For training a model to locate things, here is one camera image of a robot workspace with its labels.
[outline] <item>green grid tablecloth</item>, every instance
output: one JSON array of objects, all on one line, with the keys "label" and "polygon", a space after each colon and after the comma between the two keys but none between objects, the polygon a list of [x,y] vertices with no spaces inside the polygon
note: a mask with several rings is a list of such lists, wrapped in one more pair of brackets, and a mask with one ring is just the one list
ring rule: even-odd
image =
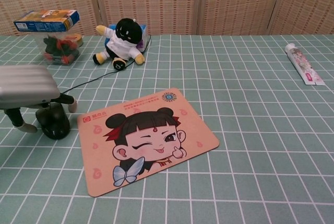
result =
[{"label": "green grid tablecloth", "polygon": [[[84,37],[60,91],[113,70]],[[295,43],[325,81],[306,86]],[[153,36],[147,61],[69,92],[70,134],[24,134],[0,113],[0,223],[334,223],[334,36]],[[0,37],[0,65],[42,64],[34,41]],[[220,139],[216,150],[98,198],[88,196],[79,114],[178,88]],[[23,109],[26,122],[35,110]]]}]

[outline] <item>black mouse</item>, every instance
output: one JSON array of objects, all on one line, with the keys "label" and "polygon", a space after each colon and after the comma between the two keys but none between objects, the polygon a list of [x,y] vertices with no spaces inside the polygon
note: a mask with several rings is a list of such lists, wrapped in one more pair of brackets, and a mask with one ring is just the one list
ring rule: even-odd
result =
[{"label": "black mouse", "polygon": [[62,139],[69,133],[69,120],[60,103],[52,102],[49,107],[38,109],[36,118],[43,133],[50,139]]}]

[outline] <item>toothpaste tube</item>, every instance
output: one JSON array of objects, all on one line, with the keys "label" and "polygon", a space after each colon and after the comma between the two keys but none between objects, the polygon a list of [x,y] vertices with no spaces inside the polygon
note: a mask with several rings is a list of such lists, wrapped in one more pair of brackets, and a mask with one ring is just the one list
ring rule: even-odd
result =
[{"label": "toothpaste tube", "polygon": [[306,85],[325,85],[325,82],[311,67],[305,55],[293,43],[285,46],[285,52]]}]

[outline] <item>plush doll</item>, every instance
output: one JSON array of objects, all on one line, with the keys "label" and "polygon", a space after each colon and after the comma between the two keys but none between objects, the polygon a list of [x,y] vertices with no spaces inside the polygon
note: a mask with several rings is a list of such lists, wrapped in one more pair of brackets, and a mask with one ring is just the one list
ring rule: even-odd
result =
[{"label": "plush doll", "polygon": [[115,30],[102,25],[98,25],[96,30],[100,35],[110,39],[103,52],[94,54],[93,60],[97,65],[111,58],[114,68],[122,70],[130,58],[138,65],[145,61],[142,53],[136,48],[142,40],[142,30],[135,20],[123,18],[117,23]]}]

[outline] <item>black cable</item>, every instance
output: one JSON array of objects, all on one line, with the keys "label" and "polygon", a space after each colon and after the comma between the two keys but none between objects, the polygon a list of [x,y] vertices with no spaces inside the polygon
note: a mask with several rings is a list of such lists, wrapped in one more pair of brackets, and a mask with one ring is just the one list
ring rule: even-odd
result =
[{"label": "black cable", "polygon": [[[146,49],[147,49],[147,47],[148,47],[150,41],[151,41],[151,36],[150,36],[150,38],[149,38],[149,40],[148,40],[148,42],[147,42],[147,45],[146,45],[146,47],[145,47],[145,49],[144,49],[144,51],[143,51],[142,53],[145,53],[145,52],[146,52]],[[132,65],[134,62],[135,62],[135,60],[132,60],[132,62],[131,62],[130,64],[126,65],[124,69],[126,69],[128,66]],[[65,92],[62,92],[62,93],[67,93],[67,92],[69,92],[69,91],[71,91],[71,90],[73,90],[73,89],[75,89],[75,88],[77,88],[77,87],[80,87],[80,86],[83,86],[83,85],[85,85],[85,84],[91,83],[91,82],[93,82],[93,81],[95,81],[95,80],[98,80],[98,79],[100,79],[100,78],[102,78],[102,77],[104,77],[104,76],[107,76],[107,75],[109,75],[109,74],[115,74],[115,73],[117,73],[117,72],[119,72],[119,71],[120,71],[120,70],[116,70],[116,71],[112,71],[112,72],[106,73],[106,74],[104,74],[104,75],[102,75],[102,76],[100,76],[100,77],[98,77],[98,78],[95,78],[95,79],[92,79],[92,80],[87,81],[87,82],[85,82],[85,83],[76,85],[75,87],[71,87],[70,89],[67,89]]]}]

